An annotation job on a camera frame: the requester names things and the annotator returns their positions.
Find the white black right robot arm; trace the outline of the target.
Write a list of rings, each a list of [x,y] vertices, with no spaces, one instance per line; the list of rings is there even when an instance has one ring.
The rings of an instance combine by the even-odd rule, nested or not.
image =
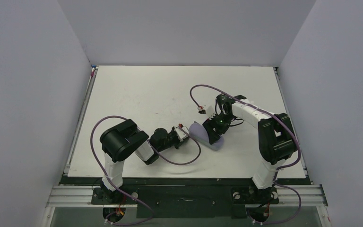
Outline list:
[[[265,203],[275,199],[276,195],[272,191],[275,174],[297,150],[291,135],[289,116],[285,113],[262,112],[242,95],[229,97],[226,94],[219,94],[216,97],[216,106],[220,109],[219,113],[212,106],[197,107],[198,113],[207,116],[200,133],[204,144],[213,150],[220,149],[224,142],[222,135],[236,119],[241,119],[257,129],[262,161],[252,177],[252,184],[246,197],[254,203]]]

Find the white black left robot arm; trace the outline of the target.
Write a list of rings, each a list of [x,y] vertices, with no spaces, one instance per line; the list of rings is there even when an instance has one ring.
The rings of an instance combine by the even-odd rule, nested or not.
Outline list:
[[[124,195],[118,188],[123,185],[123,168],[125,160],[136,154],[146,165],[151,165],[166,149],[179,149],[189,139],[187,127],[179,124],[168,132],[157,128],[148,136],[132,119],[127,119],[104,131],[99,138],[104,152],[104,164],[100,164],[104,175],[100,189],[96,192],[98,199],[108,203],[118,203]]]

